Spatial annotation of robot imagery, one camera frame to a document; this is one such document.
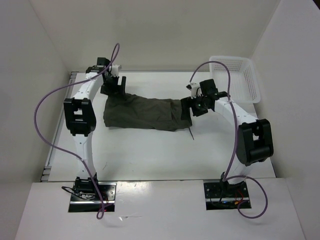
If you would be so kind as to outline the dark green shorts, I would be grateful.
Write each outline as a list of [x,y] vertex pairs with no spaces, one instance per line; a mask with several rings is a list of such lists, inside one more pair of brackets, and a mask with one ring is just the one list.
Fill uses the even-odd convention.
[[179,99],[146,98],[127,93],[108,96],[103,120],[106,127],[175,132],[193,125],[192,120],[181,120],[181,115]]

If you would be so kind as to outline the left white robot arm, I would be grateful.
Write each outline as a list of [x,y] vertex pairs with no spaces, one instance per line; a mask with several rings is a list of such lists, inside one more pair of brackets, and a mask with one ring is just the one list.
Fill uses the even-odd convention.
[[92,137],[97,126],[93,100],[100,92],[107,96],[125,97],[126,78],[119,79],[121,66],[99,57],[96,65],[86,70],[87,82],[71,98],[63,102],[66,127],[75,141],[79,170],[72,192],[82,199],[98,199],[100,187],[94,167]]

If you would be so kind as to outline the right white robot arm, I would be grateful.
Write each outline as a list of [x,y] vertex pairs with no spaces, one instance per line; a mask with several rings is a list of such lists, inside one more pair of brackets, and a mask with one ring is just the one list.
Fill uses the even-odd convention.
[[212,110],[235,128],[232,163],[221,174],[219,191],[230,197],[244,182],[253,165],[274,154],[271,124],[258,119],[233,102],[226,91],[219,91],[213,79],[189,83],[190,96],[181,99],[182,109],[189,115],[202,116]]

